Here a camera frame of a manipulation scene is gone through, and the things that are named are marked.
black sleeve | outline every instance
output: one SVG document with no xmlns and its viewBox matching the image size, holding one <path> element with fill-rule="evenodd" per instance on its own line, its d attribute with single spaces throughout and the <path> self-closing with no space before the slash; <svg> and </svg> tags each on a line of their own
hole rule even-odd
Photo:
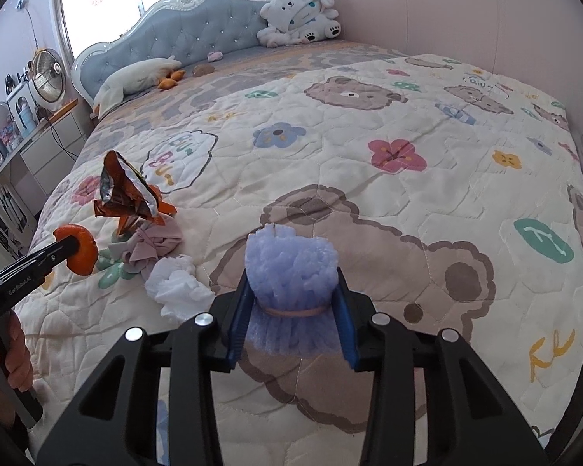
<svg viewBox="0 0 583 466">
<path fill-rule="evenodd" d="M 16 421 L 13 424 L 13 427 L 7 431 L 10 438 L 15 442 L 17 448 L 19 448 L 22 452 L 25 452 L 28 449 L 28 430 L 22 424 L 19 416 L 16 415 Z"/>
</svg>

human hand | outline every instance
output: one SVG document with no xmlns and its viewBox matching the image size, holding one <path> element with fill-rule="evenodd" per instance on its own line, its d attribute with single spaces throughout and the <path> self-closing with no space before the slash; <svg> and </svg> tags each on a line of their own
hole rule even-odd
<svg viewBox="0 0 583 466">
<path fill-rule="evenodd" d="M 30 362 L 30 352 L 26 348 L 22 325 L 17 315 L 11 312 L 9 318 L 9 351 L 5 359 L 5 365 L 9 371 L 9 385 L 21 392 L 32 387 L 33 369 Z M 0 422 L 3 426 L 10 428 L 15 421 L 15 409 L 11 405 L 9 398 L 0 391 Z"/>
</svg>

tufted headboard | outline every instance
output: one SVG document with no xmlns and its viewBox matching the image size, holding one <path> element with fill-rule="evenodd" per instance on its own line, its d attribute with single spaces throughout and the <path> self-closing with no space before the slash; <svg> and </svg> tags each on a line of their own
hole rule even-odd
<svg viewBox="0 0 583 466">
<path fill-rule="evenodd" d="M 264 0 L 160 0 L 120 39 L 85 49 L 72 67 L 75 88 L 93 105 L 104 81 L 115 71 L 151 57 L 170 57 L 182 65 L 258 46 L 267 26 L 259 15 Z"/>
</svg>

white tissue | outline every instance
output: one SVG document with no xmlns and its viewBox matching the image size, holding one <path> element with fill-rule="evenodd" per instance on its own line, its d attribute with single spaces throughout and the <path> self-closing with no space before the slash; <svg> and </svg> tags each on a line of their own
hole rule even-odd
<svg viewBox="0 0 583 466">
<path fill-rule="evenodd" d="M 192 258 L 180 255 L 160 259 L 145 282 L 150 298 L 163 305 L 162 317 L 185 322 L 206 312 L 215 294 L 195 277 Z"/>
</svg>

bed sheet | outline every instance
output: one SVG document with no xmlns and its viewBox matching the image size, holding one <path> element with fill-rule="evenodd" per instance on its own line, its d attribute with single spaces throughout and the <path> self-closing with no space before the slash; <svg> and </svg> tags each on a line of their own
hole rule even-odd
<svg viewBox="0 0 583 466">
<path fill-rule="evenodd" d="M 249 50 L 217 70 L 111 113 L 44 208 L 35 247 L 72 222 L 102 251 L 91 277 L 60 265 L 17 307 L 45 406 L 33 446 L 128 327 L 174 326 L 104 250 L 116 220 L 92 200 L 112 148 L 177 206 L 176 252 L 216 293 L 237 285 L 260 226 L 325 236 L 378 309 L 460 331 L 548 440 L 583 362 L 583 175 L 561 103 L 449 58 L 346 42 Z M 247 344 L 213 385 L 226 464 L 358 463 L 371 377 L 342 358 Z"/>
</svg>

